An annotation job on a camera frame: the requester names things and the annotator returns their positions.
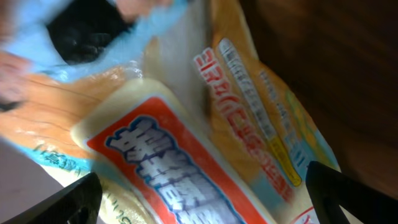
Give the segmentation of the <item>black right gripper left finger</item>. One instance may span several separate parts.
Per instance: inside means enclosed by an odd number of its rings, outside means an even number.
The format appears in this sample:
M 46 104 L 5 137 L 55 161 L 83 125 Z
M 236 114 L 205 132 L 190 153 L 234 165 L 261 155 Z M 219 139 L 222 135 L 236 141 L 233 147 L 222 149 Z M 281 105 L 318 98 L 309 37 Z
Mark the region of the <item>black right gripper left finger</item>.
M 96 224 L 102 195 L 100 179 L 91 172 L 4 224 Z

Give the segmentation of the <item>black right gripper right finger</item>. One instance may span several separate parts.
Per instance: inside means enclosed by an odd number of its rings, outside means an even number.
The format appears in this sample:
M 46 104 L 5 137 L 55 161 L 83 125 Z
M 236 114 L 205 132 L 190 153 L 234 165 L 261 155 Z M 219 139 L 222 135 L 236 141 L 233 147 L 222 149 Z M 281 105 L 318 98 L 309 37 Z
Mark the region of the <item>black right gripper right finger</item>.
M 397 200 L 320 162 L 309 163 L 305 183 L 320 223 L 348 223 L 343 210 L 362 223 L 397 223 Z

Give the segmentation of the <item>large beige snack bag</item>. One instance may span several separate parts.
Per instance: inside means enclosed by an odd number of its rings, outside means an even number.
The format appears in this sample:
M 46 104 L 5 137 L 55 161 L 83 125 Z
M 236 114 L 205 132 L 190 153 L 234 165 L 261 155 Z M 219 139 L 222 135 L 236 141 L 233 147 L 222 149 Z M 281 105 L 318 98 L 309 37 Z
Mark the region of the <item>large beige snack bag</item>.
M 319 223 L 336 158 L 259 61 L 238 1 L 12 1 L 1 136 L 106 223 Z

